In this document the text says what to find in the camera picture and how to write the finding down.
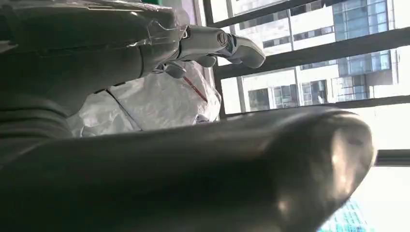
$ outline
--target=window frame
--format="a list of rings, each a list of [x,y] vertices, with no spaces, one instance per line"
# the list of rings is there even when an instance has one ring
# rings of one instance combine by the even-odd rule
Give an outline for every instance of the window frame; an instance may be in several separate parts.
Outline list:
[[[307,3],[314,2],[315,0],[287,0],[278,4],[269,5],[266,7],[258,8],[257,10],[246,12],[241,15],[230,17],[226,20],[219,22],[213,22],[212,9],[210,0],[204,0],[205,21],[208,27],[224,28],[233,26],[235,24],[256,19],[268,14],[277,13],[280,11],[286,11],[290,8],[305,5]],[[372,4],[377,4],[383,0],[375,0]],[[385,24],[388,29],[388,22],[374,25],[373,27],[379,27]],[[357,56],[361,54],[368,54],[379,52],[383,50],[395,49],[402,46],[410,45],[410,27],[403,29],[393,29],[385,32],[379,32],[358,37],[354,39],[348,39],[343,41],[336,41],[334,43],[323,44],[315,47],[309,47],[300,50],[294,50],[291,52],[281,53],[277,55],[271,55],[266,58],[265,63],[258,69],[250,69],[242,64],[240,65],[225,65],[214,66],[214,80],[217,91],[223,96],[221,80],[231,77],[241,77],[245,75],[263,73],[274,70],[290,69],[291,67],[297,67],[302,65],[309,65],[311,63],[325,62],[329,60],[338,60],[339,58],[346,58]],[[343,101],[337,103],[326,103],[323,106],[336,107],[341,109],[354,109],[354,108],[366,108],[376,107],[383,105],[405,104],[410,103],[410,96],[393,96],[386,98],[375,98],[358,101]],[[253,112],[242,112],[236,114],[226,114],[225,108],[221,103],[220,119],[224,120],[229,117],[246,115]],[[378,158],[376,160],[377,166],[410,166],[410,149],[409,150],[380,150]]]

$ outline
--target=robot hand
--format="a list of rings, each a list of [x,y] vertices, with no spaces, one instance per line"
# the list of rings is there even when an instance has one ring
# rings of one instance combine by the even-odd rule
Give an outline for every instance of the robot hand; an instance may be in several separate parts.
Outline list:
[[[155,72],[166,72],[174,78],[181,78],[185,70],[175,61],[195,60],[204,67],[212,67],[216,57],[226,58],[233,64],[243,63],[250,68],[259,68],[266,58],[250,39],[228,34],[218,28],[189,26],[180,41],[177,57],[159,65]]]

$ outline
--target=skyscraper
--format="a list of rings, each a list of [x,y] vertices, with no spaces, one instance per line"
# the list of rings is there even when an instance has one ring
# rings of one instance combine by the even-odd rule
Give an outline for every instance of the skyscraper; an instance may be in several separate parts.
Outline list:
[[[228,1],[233,15],[280,2]],[[275,55],[394,29],[393,1],[348,0],[326,5],[332,1],[317,0],[230,26],[228,30],[254,40],[267,56]],[[398,83],[396,58],[395,51],[387,50],[244,76],[242,111],[380,97],[379,86]],[[225,101],[239,105],[238,99],[229,96]]]

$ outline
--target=glass window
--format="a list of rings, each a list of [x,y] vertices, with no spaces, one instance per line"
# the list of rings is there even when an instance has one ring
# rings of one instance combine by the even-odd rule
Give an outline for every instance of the glass window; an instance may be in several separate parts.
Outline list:
[[[346,40],[347,32],[336,33],[336,41]]]
[[[335,19],[335,24],[343,24],[346,21],[344,13],[335,14],[333,18]]]
[[[334,4],[334,5],[332,5],[332,8],[333,8],[333,12],[334,12],[334,13],[338,13],[338,12],[342,12],[342,11],[343,11],[343,5],[342,5],[342,3]]]
[[[306,5],[294,7],[291,9],[291,16],[300,15],[306,13]]]
[[[390,55],[381,56],[380,63],[381,63],[382,70],[391,69]]]
[[[296,72],[294,68],[287,68],[243,76],[242,94],[246,110],[250,111],[248,92],[265,88],[272,91],[268,91],[269,109],[410,95],[410,84],[406,81],[406,77],[410,76],[410,70],[408,63],[404,62],[407,56],[410,58],[409,48],[410,46],[400,47],[396,51],[386,50],[341,58],[337,62],[329,60],[306,64],[300,68],[295,67]],[[403,62],[390,59],[390,53],[396,52],[400,54]],[[225,109],[240,105],[235,85],[236,77],[233,80],[231,84],[222,86]],[[229,97],[228,93],[233,93],[234,97]]]
[[[248,94],[249,94],[249,104],[250,104],[251,111],[269,109],[269,96],[268,96],[267,88],[251,90],[248,92]]]
[[[344,5],[345,9],[348,11],[354,8],[366,6],[366,0],[348,0],[344,2]]]
[[[367,7],[361,7],[354,10],[346,11],[347,20],[352,20],[355,18],[361,18],[367,16]]]
[[[273,14],[268,14],[256,19],[256,25],[273,22]]]
[[[308,38],[313,38],[313,37],[315,37],[315,31],[314,31],[314,30],[309,31],[307,34],[308,34],[308,35],[307,35]]]
[[[280,11],[277,14],[278,14],[278,20],[288,17],[288,13],[286,11]]]
[[[359,28],[367,28],[367,27],[368,27],[368,21],[366,17],[347,21],[347,30],[356,30]]]
[[[349,39],[357,38],[357,37],[362,37],[365,35],[369,34],[369,29],[368,28],[362,28],[358,30],[353,30],[348,32],[348,37]]]
[[[376,33],[384,32],[384,31],[387,31],[387,24],[386,23],[370,27],[370,34],[376,34]]]
[[[310,4],[310,10],[315,11],[322,8],[322,1],[314,1]]]
[[[322,34],[323,35],[330,34],[330,33],[333,33],[333,32],[334,32],[333,27],[322,28]]]
[[[369,16],[369,25],[377,25],[380,23],[385,23],[387,21],[386,13],[376,14]]]
[[[346,27],[344,23],[335,25],[335,31],[345,31],[345,30],[346,30]]]
[[[368,6],[369,15],[375,15],[386,11],[386,3],[380,2]]]

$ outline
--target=building window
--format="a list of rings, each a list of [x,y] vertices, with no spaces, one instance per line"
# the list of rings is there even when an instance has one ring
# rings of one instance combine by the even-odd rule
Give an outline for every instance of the building window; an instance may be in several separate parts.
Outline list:
[[[249,106],[251,111],[269,110],[268,89],[257,89],[248,92]]]
[[[334,78],[332,83],[338,102],[367,99],[365,75]]]
[[[278,45],[281,45],[281,44],[288,44],[290,42],[291,42],[290,36],[277,38],[277,39],[273,39],[273,40],[268,40],[268,41],[264,42],[264,48],[278,46]]]
[[[312,64],[301,65],[300,70],[315,69],[315,68],[320,68],[320,67],[335,65],[335,64],[337,64],[337,61],[335,59],[333,59],[333,60],[328,60],[328,61],[322,61],[322,62],[317,62],[317,63],[312,63]]]
[[[287,18],[288,15],[286,13],[286,11],[280,11],[280,12],[276,12],[273,14],[268,14],[256,19],[252,19],[252,20],[248,20],[246,22],[241,22],[239,23],[239,29],[244,30],[246,28],[251,28],[251,27],[255,27],[258,25],[262,25],[262,24],[266,24],[266,23],[270,23],[273,21],[277,21],[277,20],[281,20],[284,18]]]
[[[325,80],[302,83],[302,93],[303,105],[327,103]]]
[[[291,16],[300,15],[309,11],[315,11],[323,7],[322,0],[314,1],[303,6],[291,9]]]
[[[297,106],[296,85],[274,87],[273,92],[276,108]]]
[[[295,41],[304,40],[308,38],[313,38],[321,35],[326,35],[335,32],[335,28],[333,26],[320,28],[316,30],[311,30],[303,33],[299,33],[293,36]]]
[[[333,6],[336,41],[387,31],[385,0],[346,1]]]
[[[387,70],[391,69],[390,51],[341,58],[337,63],[341,77]]]

